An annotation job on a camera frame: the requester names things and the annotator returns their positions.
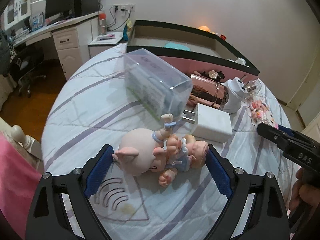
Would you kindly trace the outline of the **pink white brick toy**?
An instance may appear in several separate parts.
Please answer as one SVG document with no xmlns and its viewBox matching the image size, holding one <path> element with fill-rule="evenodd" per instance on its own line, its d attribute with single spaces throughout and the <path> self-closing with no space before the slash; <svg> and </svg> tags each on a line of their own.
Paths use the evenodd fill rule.
<svg viewBox="0 0 320 240">
<path fill-rule="evenodd" d="M 249 108 L 251 110 L 251 118 L 254 125 L 257 126 L 260 123 L 265 123 L 274 128 L 278 128 L 278 124 L 266 103 L 261 100 L 254 100 L 250 103 Z"/>
</svg>

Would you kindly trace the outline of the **white round plug adapter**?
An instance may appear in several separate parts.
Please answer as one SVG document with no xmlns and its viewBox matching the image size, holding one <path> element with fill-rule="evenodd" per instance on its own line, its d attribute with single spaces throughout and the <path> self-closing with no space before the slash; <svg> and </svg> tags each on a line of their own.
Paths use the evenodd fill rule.
<svg viewBox="0 0 320 240">
<path fill-rule="evenodd" d="M 245 74 L 241 78 L 235 77 L 222 83 L 222 85 L 226 88 L 228 94 L 227 100 L 223 107 L 224 112 L 233 114 L 240 109 L 242 100 L 247 94 L 247 91 L 244 88 L 244 85 L 246 83 L 244 81 L 246 77 L 247 75 Z"/>
</svg>

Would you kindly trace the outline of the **white charger plug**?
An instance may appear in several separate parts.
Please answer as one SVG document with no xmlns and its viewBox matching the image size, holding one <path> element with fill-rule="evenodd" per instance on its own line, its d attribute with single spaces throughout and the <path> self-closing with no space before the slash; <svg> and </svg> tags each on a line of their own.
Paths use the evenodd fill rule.
<svg viewBox="0 0 320 240">
<path fill-rule="evenodd" d="M 232 136 L 232 124 L 228 113 L 197 104 L 193 111 L 184 110 L 182 121 L 192 124 L 191 134 L 210 141 L 225 143 Z"/>
</svg>

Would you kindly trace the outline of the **black flower hair clip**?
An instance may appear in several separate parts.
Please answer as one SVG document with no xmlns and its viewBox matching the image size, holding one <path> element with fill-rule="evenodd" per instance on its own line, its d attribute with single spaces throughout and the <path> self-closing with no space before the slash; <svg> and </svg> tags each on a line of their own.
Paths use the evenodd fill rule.
<svg viewBox="0 0 320 240">
<path fill-rule="evenodd" d="M 193 74 L 198 75 L 198 76 L 202 76 L 202 77 L 206 77 L 208 79 L 220 82 L 221 80 L 223 80 L 225 78 L 225 75 L 223 74 L 223 72 L 221 71 L 215 71 L 215 70 L 210 70 L 208 72 L 198 72 L 198 71 L 194 71 Z"/>
</svg>

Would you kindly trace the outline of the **rose gold metal cup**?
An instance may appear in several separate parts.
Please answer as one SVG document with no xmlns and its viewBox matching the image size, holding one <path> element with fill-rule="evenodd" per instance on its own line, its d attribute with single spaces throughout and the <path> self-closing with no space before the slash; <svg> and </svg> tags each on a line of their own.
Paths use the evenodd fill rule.
<svg viewBox="0 0 320 240">
<path fill-rule="evenodd" d="M 188 105 L 196 106 L 199 103 L 223 110 L 228 101 L 228 90 L 224 85 L 196 74 L 191 74 L 190 79 L 193 89 L 189 95 Z"/>
</svg>

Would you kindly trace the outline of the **clear plastic box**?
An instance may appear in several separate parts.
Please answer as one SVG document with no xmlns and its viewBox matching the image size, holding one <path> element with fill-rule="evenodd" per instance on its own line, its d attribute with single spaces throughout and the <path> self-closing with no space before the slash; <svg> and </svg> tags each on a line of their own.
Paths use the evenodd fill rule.
<svg viewBox="0 0 320 240">
<path fill-rule="evenodd" d="M 193 89 L 191 79 L 146 49 L 124 55 L 125 85 L 157 119 L 182 115 Z"/>
</svg>

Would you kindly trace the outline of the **pink bedding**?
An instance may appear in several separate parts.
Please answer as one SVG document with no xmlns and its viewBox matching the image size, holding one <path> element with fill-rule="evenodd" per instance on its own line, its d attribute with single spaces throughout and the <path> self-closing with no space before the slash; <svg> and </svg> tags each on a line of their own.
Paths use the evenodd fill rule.
<svg viewBox="0 0 320 240">
<path fill-rule="evenodd" d="M 36 160 L 6 133 L 1 133 L 1 212 L 25 239 L 27 218 L 41 174 Z"/>
</svg>

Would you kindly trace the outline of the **white small figurine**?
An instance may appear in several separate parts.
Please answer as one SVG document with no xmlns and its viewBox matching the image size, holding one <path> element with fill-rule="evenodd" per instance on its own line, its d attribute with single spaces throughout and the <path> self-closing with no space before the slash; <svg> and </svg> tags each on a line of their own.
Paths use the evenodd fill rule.
<svg viewBox="0 0 320 240">
<path fill-rule="evenodd" d="M 248 65 L 247 65 L 247 63 L 246 63 L 246 60 L 244 60 L 244 59 L 242 59 L 242 58 L 240 58 L 240 57 L 235 60 L 235 63 L 241 64 L 241 65 L 243 65 L 243 66 L 248 67 Z"/>
</svg>

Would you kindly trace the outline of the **white bedpost knob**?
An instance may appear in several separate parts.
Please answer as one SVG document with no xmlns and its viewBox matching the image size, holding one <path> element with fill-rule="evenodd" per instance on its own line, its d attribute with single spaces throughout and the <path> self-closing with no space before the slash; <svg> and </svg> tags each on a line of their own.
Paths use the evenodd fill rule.
<svg viewBox="0 0 320 240">
<path fill-rule="evenodd" d="M 28 153 L 30 153 L 37 159 L 43 159 L 40 142 L 29 135 L 25 135 L 23 129 L 20 126 L 12 126 L 10 133 L 12 139 L 15 142 L 20 143 Z"/>
</svg>

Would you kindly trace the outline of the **pink black-rimmed storage box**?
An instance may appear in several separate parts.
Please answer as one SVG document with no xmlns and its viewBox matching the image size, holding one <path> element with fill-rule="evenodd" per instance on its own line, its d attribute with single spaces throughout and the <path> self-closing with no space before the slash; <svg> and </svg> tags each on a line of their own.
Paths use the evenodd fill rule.
<svg viewBox="0 0 320 240">
<path fill-rule="evenodd" d="M 168 42 L 188 46 L 191 51 L 165 48 Z M 255 80 L 260 74 L 249 59 L 218 35 L 184 25 L 136 20 L 126 51 L 138 49 L 148 50 L 185 74 L 221 71 L 225 75 L 222 81 L 245 74 L 246 80 Z M 235 63 L 239 57 L 248 67 Z"/>
</svg>

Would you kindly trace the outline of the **orange octopus plush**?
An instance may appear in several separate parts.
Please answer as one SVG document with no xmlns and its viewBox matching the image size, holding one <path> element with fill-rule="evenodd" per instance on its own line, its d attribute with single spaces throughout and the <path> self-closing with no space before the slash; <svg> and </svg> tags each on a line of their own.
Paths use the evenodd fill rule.
<svg viewBox="0 0 320 240">
<path fill-rule="evenodd" d="M 206 25 L 200 26 L 200 27 L 198 27 L 198 29 L 202 30 L 202 31 L 206 31 L 206 32 L 212 33 L 212 34 L 215 34 L 215 32 L 212 32 Z"/>
</svg>

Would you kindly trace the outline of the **teal oval case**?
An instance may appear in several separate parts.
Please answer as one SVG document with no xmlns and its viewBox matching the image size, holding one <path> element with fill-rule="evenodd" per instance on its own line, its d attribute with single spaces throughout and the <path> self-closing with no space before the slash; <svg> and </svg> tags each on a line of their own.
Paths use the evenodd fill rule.
<svg viewBox="0 0 320 240">
<path fill-rule="evenodd" d="M 178 50 L 185 50 L 185 51 L 191 51 L 191 49 L 188 46 L 179 44 L 179 43 L 174 43 L 174 42 L 168 42 L 164 45 L 165 48 L 170 48 L 170 49 L 178 49 Z"/>
</svg>

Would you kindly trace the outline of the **black office chair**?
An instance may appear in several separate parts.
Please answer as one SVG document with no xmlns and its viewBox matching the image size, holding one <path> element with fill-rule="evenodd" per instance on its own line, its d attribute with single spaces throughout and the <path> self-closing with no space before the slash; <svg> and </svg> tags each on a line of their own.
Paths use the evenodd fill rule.
<svg viewBox="0 0 320 240">
<path fill-rule="evenodd" d="M 37 79 L 45 79 L 47 76 L 41 74 L 40 67 L 44 62 L 42 48 L 27 46 L 17 53 L 10 64 L 10 75 L 18 85 L 18 96 L 27 91 L 27 97 L 31 97 L 31 85 Z"/>
</svg>

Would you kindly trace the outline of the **dark jacket on chair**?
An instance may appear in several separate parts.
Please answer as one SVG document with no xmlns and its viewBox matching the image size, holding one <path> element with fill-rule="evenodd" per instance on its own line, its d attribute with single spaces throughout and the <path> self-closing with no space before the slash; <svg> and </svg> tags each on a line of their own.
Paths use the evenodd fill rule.
<svg viewBox="0 0 320 240">
<path fill-rule="evenodd" d="M 9 74 L 12 59 L 16 56 L 12 40 L 6 33 L 1 30 L 1 47 L 0 47 L 0 74 L 7 77 Z"/>
</svg>

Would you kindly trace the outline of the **white desk with drawers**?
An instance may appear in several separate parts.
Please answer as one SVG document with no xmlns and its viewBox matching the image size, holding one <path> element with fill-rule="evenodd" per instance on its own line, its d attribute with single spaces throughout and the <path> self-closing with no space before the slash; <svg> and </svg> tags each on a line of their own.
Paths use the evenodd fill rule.
<svg viewBox="0 0 320 240">
<path fill-rule="evenodd" d="M 26 46 L 51 39 L 61 63 L 65 78 L 68 80 L 84 63 L 90 59 L 89 44 L 98 35 L 97 12 L 68 19 L 42 27 L 14 42 L 14 46 Z"/>
</svg>

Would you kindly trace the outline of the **snack bag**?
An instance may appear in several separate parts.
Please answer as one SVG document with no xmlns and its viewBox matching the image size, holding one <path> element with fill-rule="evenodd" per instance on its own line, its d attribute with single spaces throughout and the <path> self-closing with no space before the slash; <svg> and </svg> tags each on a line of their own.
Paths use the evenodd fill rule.
<svg viewBox="0 0 320 240">
<path fill-rule="evenodd" d="M 123 40 L 127 42 L 131 36 L 133 30 L 133 23 L 131 20 L 127 20 L 123 30 Z"/>
</svg>

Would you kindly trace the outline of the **low tv cabinet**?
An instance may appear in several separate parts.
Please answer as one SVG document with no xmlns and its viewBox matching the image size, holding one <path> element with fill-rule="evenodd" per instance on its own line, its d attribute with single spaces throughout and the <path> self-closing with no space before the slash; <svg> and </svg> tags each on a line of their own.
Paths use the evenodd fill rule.
<svg viewBox="0 0 320 240">
<path fill-rule="evenodd" d="M 89 45 L 90 58 L 95 57 L 103 51 L 106 51 L 123 40 L 122 32 L 110 32 L 103 36 L 97 36 Z"/>
</svg>

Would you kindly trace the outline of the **orange-capped water bottle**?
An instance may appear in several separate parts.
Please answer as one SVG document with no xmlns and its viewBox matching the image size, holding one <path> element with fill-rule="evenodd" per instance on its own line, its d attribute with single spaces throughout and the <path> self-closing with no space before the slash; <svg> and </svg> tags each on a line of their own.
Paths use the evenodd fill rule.
<svg viewBox="0 0 320 240">
<path fill-rule="evenodd" d="M 106 35 L 107 34 L 107 21 L 106 21 L 106 14 L 104 12 L 99 12 L 99 35 Z"/>
</svg>

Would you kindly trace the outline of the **black computer monitor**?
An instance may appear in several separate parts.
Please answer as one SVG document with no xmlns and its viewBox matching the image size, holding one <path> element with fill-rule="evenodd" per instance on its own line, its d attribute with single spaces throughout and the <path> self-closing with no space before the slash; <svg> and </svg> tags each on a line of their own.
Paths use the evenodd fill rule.
<svg viewBox="0 0 320 240">
<path fill-rule="evenodd" d="M 46 0 L 46 18 L 62 15 L 66 18 L 71 15 L 72 0 Z"/>
</svg>

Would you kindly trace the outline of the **wall power socket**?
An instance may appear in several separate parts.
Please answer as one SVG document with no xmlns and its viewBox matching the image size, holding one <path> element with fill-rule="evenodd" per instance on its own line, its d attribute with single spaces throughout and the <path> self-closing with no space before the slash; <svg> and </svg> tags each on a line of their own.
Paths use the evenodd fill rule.
<svg viewBox="0 0 320 240">
<path fill-rule="evenodd" d="M 134 12 L 136 8 L 135 4 L 114 4 L 114 6 L 118 7 L 119 11 L 128 11 L 128 12 Z"/>
</svg>

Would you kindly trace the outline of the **white wall cabinet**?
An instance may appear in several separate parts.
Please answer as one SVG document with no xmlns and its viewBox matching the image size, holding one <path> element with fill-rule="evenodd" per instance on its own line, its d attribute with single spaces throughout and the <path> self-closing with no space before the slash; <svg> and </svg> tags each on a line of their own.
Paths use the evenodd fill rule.
<svg viewBox="0 0 320 240">
<path fill-rule="evenodd" d="M 4 30 L 31 16 L 31 0 L 10 0 L 4 10 Z"/>
</svg>

